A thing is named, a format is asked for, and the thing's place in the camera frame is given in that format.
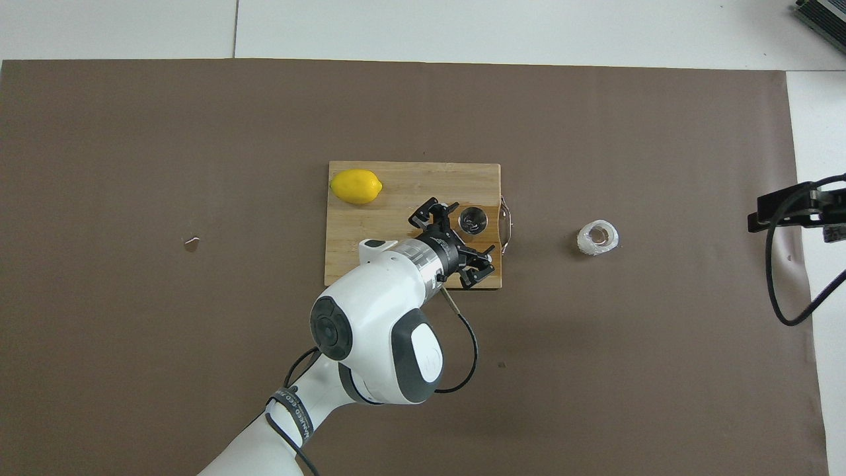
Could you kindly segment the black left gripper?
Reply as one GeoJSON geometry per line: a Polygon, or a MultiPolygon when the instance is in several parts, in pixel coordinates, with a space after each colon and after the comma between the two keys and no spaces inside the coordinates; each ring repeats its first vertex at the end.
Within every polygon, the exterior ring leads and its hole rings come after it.
{"type": "Polygon", "coordinates": [[[444,203],[430,198],[408,217],[408,222],[424,230],[416,238],[420,248],[416,263],[425,281],[445,283],[457,275],[462,288],[469,290],[495,271],[490,254],[496,246],[489,246],[484,252],[466,246],[450,222],[450,215],[458,207],[458,202],[444,203]]]}

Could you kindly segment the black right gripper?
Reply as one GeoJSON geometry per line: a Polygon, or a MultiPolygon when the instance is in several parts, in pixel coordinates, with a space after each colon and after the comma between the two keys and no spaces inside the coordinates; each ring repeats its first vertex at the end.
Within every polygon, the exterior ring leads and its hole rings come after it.
{"type": "Polygon", "coordinates": [[[825,243],[846,240],[845,189],[796,184],[759,196],[748,215],[748,231],[755,234],[777,227],[822,228],[825,243]]]}

